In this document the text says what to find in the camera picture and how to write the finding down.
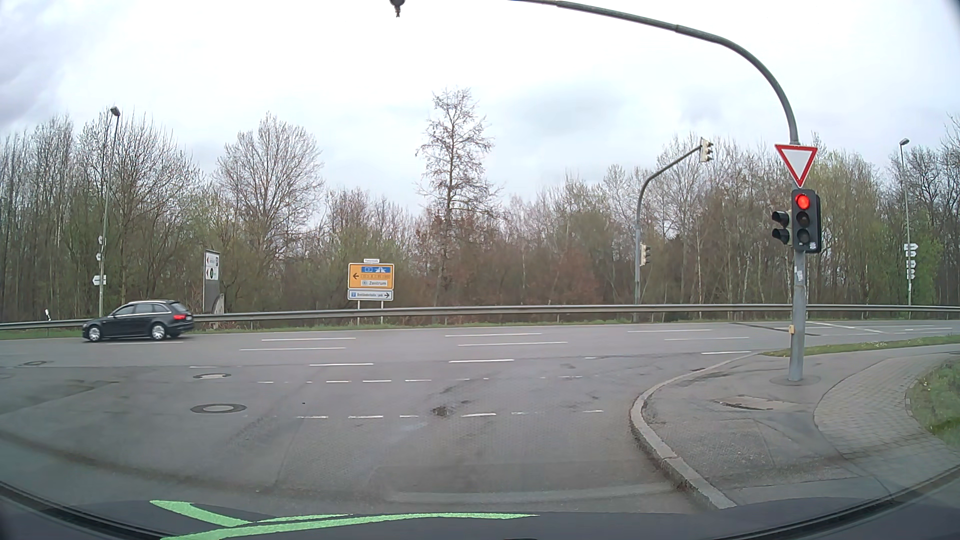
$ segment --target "traffic light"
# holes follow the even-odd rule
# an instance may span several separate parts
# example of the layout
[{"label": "traffic light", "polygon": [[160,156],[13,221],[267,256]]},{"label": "traffic light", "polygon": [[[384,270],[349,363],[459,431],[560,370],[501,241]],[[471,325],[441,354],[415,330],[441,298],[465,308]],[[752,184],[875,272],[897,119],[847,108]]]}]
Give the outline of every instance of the traffic light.
[{"label": "traffic light", "polygon": [[823,232],[820,223],[820,195],[813,189],[794,189],[793,249],[805,253],[820,253]]},{"label": "traffic light", "polygon": [[640,244],[640,266],[645,266],[650,262],[650,246]]},{"label": "traffic light", "polygon": [[783,242],[783,245],[789,244],[790,231],[788,231],[786,228],[790,225],[790,214],[781,212],[779,210],[774,210],[774,212],[770,214],[770,219],[780,224],[779,228],[774,229],[773,237],[780,242]]},{"label": "traffic light", "polygon": [[706,163],[713,160],[713,149],[710,148],[713,143],[700,137],[700,163]]}]

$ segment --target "car wheel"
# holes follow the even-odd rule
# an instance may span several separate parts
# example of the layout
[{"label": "car wheel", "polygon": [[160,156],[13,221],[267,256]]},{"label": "car wheel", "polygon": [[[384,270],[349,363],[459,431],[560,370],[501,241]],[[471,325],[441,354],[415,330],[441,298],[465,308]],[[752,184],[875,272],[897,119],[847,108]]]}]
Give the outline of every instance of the car wheel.
[{"label": "car wheel", "polygon": [[156,323],[150,327],[150,337],[156,341],[159,341],[167,336],[167,327]]},{"label": "car wheel", "polygon": [[104,338],[104,335],[100,331],[100,327],[92,326],[86,330],[86,338],[90,341],[100,341]]}]

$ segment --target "car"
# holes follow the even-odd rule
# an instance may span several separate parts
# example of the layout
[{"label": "car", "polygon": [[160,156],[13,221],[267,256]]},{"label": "car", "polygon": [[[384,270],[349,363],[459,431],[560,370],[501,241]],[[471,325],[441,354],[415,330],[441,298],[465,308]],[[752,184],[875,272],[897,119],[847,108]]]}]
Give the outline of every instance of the car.
[{"label": "car", "polygon": [[138,300],[123,304],[110,315],[84,323],[84,338],[151,337],[161,340],[193,330],[193,313],[176,300]]}]

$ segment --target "yellow direction sign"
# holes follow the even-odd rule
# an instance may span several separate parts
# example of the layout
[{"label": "yellow direction sign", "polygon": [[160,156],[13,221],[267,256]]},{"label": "yellow direction sign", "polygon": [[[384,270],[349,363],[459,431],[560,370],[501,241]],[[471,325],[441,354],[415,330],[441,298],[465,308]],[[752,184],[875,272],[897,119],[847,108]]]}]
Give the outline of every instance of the yellow direction sign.
[{"label": "yellow direction sign", "polygon": [[351,289],[393,289],[394,266],[382,262],[351,262],[347,281]]}]

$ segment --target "forest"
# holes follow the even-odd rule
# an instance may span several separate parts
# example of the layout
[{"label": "forest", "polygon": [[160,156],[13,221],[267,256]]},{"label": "forest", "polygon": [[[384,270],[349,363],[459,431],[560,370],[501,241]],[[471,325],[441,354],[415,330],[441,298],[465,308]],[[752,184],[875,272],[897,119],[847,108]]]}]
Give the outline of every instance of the forest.
[{"label": "forest", "polygon": [[[315,137],[269,113],[211,171],[146,115],[57,116],[2,135],[0,321],[96,315],[107,200],[107,309],[171,298],[199,312],[204,249],[221,253],[227,312],[348,307],[347,266],[363,258],[396,265],[391,307],[632,304],[639,186],[700,136],[676,134],[656,163],[613,163],[603,178],[567,173],[524,200],[486,175],[495,141],[470,90],[432,100],[410,149],[423,161],[410,179],[418,209],[328,187]],[[893,152],[874,164],[814,139],[806,186],[825,233],[807,258],[810,303],[906,304],[906,202],[913,304],[960,305],[960,117],[944,123],[938,145],[905,147],[904,167]],[[685,160],[646,192],[641,302],[789,302],[793,251],[770,220],[789,210],[788,172],[772,147],[713,142],[714,160]]]}]

